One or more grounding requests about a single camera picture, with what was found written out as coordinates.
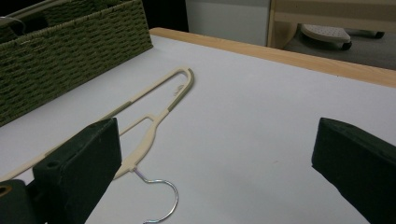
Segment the basket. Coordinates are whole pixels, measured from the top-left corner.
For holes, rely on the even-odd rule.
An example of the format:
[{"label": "basket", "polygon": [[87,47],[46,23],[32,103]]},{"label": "basket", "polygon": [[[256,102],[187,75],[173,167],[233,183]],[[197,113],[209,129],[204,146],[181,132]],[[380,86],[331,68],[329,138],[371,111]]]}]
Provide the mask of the basket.
[{"label": "basket", "polygon": [[47,28],[0,27],[0,126],[152,48],[141,0],[73,0],[37,16]]}]

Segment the table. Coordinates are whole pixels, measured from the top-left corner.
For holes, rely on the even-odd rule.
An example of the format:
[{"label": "table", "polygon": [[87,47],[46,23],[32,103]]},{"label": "table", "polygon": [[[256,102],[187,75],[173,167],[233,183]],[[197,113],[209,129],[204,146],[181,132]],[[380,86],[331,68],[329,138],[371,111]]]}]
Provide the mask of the table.
[{"label": "table", "polygon": [[272,0],[267,46],[281,49],[297,23],[396,32],[392,0]]},{"label": "table", "polygon": [[[0,128],[0,175],[186,65],[195,73],[194,86],[160,124],[139,164],[148,178],[177,186],[180,203],[169,223],[367,223],[310,158],[320,117],[352,123],[396,145],[394,72],[201,35],[150,32],[153,49]],[[120,128],[161,111],[183,81],[172,79],[117,116]],[[148,125],[121,138],[123,156]],[[29,172],[20,178],[32,179]],[[170,188],[128,174],[112,182],[87,223],[141,223],[164,216],[173,200]]]}]

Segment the caster wheel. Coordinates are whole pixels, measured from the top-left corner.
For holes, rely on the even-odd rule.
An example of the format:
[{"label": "caster wheel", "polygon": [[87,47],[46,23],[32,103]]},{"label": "caster wheel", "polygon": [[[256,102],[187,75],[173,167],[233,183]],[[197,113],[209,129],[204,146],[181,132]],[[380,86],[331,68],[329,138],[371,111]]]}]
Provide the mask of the caster wheel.
[{"label": "caster wheel", "polygon": [[352,47],[352,41],[349,43],[345,43],[343,44],[343,47],[341,47],[342,50],[348,50],[350,49],[350,47]]},{"label": "caster wheel", "polygon": [[376,32],[375,38],[380,39],[384,36],[385,32]]}]

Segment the wall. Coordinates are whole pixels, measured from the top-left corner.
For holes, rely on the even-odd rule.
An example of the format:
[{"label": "wall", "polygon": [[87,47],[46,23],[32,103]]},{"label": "wall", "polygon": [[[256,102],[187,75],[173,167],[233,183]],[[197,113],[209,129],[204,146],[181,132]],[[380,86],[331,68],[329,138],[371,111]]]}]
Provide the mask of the wall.
[{"label": "wall", "polygon": [[266,45],[271,0],[186,0],[191,33]]}]

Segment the beige plastic hanger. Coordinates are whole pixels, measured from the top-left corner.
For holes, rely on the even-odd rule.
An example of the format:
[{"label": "beige plastic hanger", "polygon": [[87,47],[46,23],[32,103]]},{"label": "beige plastic hanger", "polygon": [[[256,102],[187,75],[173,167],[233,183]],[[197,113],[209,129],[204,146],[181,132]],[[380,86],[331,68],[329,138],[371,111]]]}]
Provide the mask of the beige plastic hanger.
[{"label": "beige plastic hanger", "polygon": [[[169,74],[152,84],[151,86],[147,87],[145,90],[139,92],[135,97],[133,97],[131,100],[126,102],[125,104],[119,106],[115,110],[111,111],[108,113],[106,116],[103,118],[99,119],[109,119],[117,114],[119,114],[121,111],[132,105],[134,102],[137,100],[141,99],[143,96],[147,95],[149,92],[153,91],[157,87],[161,86],[164,82],[169,80],[171,77],[174,77],[177,74],[184,73],[185,76],[187,77],[186,83],[183,85],[183,87],[180,89],[180,91],[176,94],[172,102],[169,104],[168,107],[165,108],[165,110],[159,115],[159,116],[153,116],[153,115],[146,115],[143,118],[139,119],[136,121],[134,124],[130,125],[127,127],[125,130],[120,132],[120,135],[125,134],[129,130],[131,130],[134,126],[142,122],[144,119],[150,119],[152,120],[151,126],[148,128],[144,139],[140,142],[138,145],[137,149],[131,153],[125,160],[122,161],[121,168],[117,171],[115,175],[115,179],[124,175],[127,172],[133,172],[134,169],[136,168],[136,165],[146,156],[146,154],[149,152],[149,149],[151,148],[151,145],[154,141],[155,133],[157,131],[158,125],[161,123],[161,121],[169,114],[169,112],[172,111],[172,109],[175,108],[175,106],[181,101],[181,99],[187,94],[187,92],[190,90],[192,87],[192,83],[194,81],[194,74],[191,71],[190,68],[188,67],[179,67],[176,68],[175,70],[171,71]],[[43,160],[46,158],[53,150],[58,148],[60,145],[57,147],[54,147],[50,149],[49,151],[42,153],[38,155],[37,157],[29,160],[28,162],[24,163],[17,169],[11,171],[7,175],[4,175],[0,178],[0,181],[5,181],[14,178],[17,175],[20,175],[21,173],[25,172],[26,170],[32,168],[35,164],[37,164],[39,161]]]}]

